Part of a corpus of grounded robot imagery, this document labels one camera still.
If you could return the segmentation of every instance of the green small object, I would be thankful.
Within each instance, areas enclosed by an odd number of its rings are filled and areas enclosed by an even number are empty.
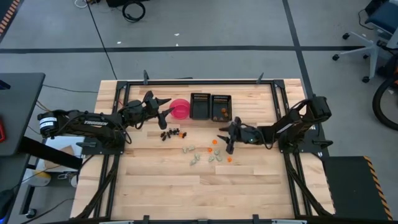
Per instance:
[[[192,161],[189,163],[191,166],[195,165],[197,163],[196,159],[192,159]]]

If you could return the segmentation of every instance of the office chair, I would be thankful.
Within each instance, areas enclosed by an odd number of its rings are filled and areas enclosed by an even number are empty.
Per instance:
[[[350,36],[356,37],[365,47],[347,52],[340,52],[335,54],[332,59],[336,61],[340,56],[348,54],[364,54],[364,59],[370,57],[370,74],[362,79],[362,82],[367,83],[376,73],[378,56],[380,55],[384,58],[391,57],[387,52],[380,51],[380,48],[386,50],[398,48],[398,5],[393,2],[384,3],[376,12],[370,15],[365,21],[365,24],[372,24],[374,26],[376,40],[368,40],[354,32],[345,33],[343,39],[346,40]]]

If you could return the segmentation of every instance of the wooden tabletop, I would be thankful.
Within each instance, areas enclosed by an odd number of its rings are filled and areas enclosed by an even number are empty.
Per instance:
[[[299,79],[284,81],[290,106],[304,99]],[[101,82],[95,113],[111,113],[115,88],[116,81]],[[269,85],[132,86],[129,100],[142,100],[149,90],[158,98],[187,101],[191,93],[231,95],[233,117],[239,116],[253,126],[276,122]],[[282,105],[279,91],[278,99]],[[171,102],[161,110],[169,108]],[[226,136],[218,128],[228,124],[177,120],[171,115],[167,122],[168,128],[180,128],[187,137],[172,136],[163,142],[157,119],[145,122],[140,130],[127,129],[132,144],[126,145],[120,159],[112,220],[142,220],[144,215],[150,215],[151,220],[250,219],[253,214],[260,218],[294,217],[285,163],[277,144],[267,150],[264,146],[236,143],[233,161],[228,162],[226,143],[216,137]],[[196,149],[184,154],[182,147],[191,145]],[[220,150],[223,160],[208,162],[208,147]],[[201,158],[190,166],[195,153]],[[321,160],[312,154],[301,154],[301,158],[308,188],[326,210],[334,213]],[[103,156],[95,156],[82,169],[71,217],[78,215],[96,192],[102,161]],[[301,193],[297,192],[304,214]]]

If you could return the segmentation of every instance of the concrete floor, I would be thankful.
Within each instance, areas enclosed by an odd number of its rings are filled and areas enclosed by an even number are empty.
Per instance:
[[[358,11],[370,0],[151,0],[145,2],[142,21],[127,23],[121,12],[111,10],[104,0],[91,6],[105,47],[175,47],[258,45],[293,46],[284,2],[290,6],[301,46],[358,45],[343,40],[350,30],[372,37],[358,25]],[[25,1],[0,49],[80,49],[102,48],[87,8],[79,9],[74,0]],[[303,52],[312,90],[328,98],[333,116],[323,127],[332,156],[369,156],[394,219],[398,218],[397,133],[375,119],[371,98],[382,80],[368,84],[369,61],[362,57],[342,57],[334,62],[332,51]],[[141,79],[146,69],[151,78],[302,78],[297,54],[291,50],[218,50],[183,52],[109,53],[119,79]],[[45,84],[73,90],[96,91],[101,80],[113,74],[105,53],[0,54],[0,72],[44,72]],[[96,95],[70,93],[43,87],[39,100],[50,109],[89,110]],[[35,109],[30,126],[38,130]],[[26,135],[40,140],[31,130]],[[42,188],[36,191],[33,207],[39,213],[74,196],[72,187]],[[71,203],[57,212],[34,221],[66,220]],[[25,220],[16,209],[10,223]]]

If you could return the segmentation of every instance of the black plastic container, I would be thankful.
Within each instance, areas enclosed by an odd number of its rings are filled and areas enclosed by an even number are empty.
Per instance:
[[[206,120],[210,118],[209,93],[191,93],[189,117],[191,119]]]
[[[232,120],[232,97],[230,95],[211,96],[211,119],[214,122]]]

